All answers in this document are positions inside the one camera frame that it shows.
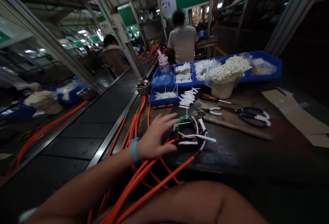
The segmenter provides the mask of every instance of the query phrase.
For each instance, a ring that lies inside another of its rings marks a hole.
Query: cardboard
[[[278,90],[262,92],[262,94],[292,123],[314,146],[329,148],[329,127],[314,118],[304,109],[292,95],[285,96]]]

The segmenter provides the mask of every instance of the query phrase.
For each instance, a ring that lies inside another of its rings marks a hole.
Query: wristband
[[[137,141],[139,140],[139,137],[136,137],[135,139],[131,140],[130,142],[130,151],[131,151],[131,157],[133,161],[138,161],[141,157],[138,152],[137,148]]]

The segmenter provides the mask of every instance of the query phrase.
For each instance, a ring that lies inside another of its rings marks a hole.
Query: screwdriver
[[[154,106],[153,109],[171,108],[173,106],[175,106],[175,104],[160,105],[160,106]]]
[[[217,97],[213,97],[213,96],[210,96],[210,95],[207,95],[207,94],[201,94],[200,99],[207,100],[207,101],[213,101],[213,102],[224,102],[224,103],[228,103],[228,104],[239,106],[238,104],[234,104],[234,103],[231,103],[231,102],[223,101],[223,100],[220,100]]]

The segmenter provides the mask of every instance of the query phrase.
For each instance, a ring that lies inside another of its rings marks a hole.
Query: brown jacket
[[[103,58],[117,77],[130,67],[129,61],[120,46],[106,46],[103,49]]]

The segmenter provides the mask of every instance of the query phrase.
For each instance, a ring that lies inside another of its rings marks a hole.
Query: person
[[[129,61],[126,58],[123,49],[119,46],[117,39],[113,35],[107,34],[104,38],[103,44],[104,60],[115,76],[118,77],[130,67]]]
[[[176,115],[158,115],[137,145],[132,146],[136,151],[132,147],[126,148],[75,177],[46,200],[25,223],[86,223],[89,209],[101,201],[115,180],[136,162],[136,154],[151,159],[177,150],[173,144],[161,145],[163,134],[178,122]],[[93,223],[100,223],[106,214]],[[239,193],[210,181],[182,183],[154,194],[122,223],[168,222],[267,224]]]
[[[198,47],[198,35],[193,26],[185,26],[185,13],[175,11],[172,16],[175,27],[169,34],[168,51],[174,54],[176,63],[194,61],[194,50]]]

